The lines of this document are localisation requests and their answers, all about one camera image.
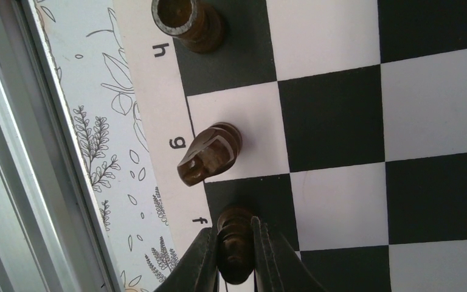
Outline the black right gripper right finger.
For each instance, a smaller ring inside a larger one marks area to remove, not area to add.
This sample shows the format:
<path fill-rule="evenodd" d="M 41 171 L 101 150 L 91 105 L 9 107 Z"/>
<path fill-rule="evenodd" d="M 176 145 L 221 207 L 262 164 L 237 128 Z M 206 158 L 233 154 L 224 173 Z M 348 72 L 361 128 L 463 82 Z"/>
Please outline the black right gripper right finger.
<path fill-rule="evenodd" d="M 286 238 L 252 217 L 257 291 L 325 291 Z"/>

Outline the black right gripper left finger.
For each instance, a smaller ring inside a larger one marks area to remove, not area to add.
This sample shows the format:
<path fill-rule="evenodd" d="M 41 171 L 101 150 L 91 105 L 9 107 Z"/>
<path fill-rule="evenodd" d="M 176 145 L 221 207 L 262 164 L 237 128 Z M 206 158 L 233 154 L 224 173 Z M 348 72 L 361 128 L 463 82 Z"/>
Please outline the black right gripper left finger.
<path fill-rule="evenodd" d="M 218 291 L 216 253 L 217 234 L 212 228 L 203 228 L 176 268 L 155 292 L 211 292 Z"/>

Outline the dark bishop chess piece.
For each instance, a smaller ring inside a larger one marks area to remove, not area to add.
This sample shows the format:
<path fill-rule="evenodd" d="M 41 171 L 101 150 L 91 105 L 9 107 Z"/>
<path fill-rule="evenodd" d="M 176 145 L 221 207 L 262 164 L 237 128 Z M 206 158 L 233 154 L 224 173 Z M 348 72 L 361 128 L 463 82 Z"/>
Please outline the dark bishop chess piece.
<path fill-rule="evenodd" d="M 245 282 L 255 268 L 253 216 L 249 209 L 240 206 L 229 206 L 219 216 L 216 262 L 227 283 Z"/>

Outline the dark knight chess piece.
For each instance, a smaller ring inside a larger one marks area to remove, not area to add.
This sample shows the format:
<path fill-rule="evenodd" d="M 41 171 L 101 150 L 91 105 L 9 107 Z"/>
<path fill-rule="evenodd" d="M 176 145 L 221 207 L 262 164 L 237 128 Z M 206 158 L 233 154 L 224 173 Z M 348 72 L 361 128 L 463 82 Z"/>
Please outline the dark knight chess piece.
<path fill-rule="evenodd" d="M 224 173 L 234 165 L 242 146 L 237 127 L 217 122 L 195 137 L 177 166 L 178 175 L 186 186 L 194 186 Z"/>

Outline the dark rook chess piece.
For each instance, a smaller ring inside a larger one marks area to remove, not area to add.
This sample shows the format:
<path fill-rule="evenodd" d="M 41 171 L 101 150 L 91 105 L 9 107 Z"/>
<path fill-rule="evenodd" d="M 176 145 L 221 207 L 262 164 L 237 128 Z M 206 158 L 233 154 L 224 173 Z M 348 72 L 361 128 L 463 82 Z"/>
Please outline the dark rook chess piece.
<path fill-rule="evenodd" d="M 197 0 L 154 0 L 151 14 L 162 33 L 179 40 L 194 53 L 213 52 L 223 43 L 225 21 L 211 4 Z"/>

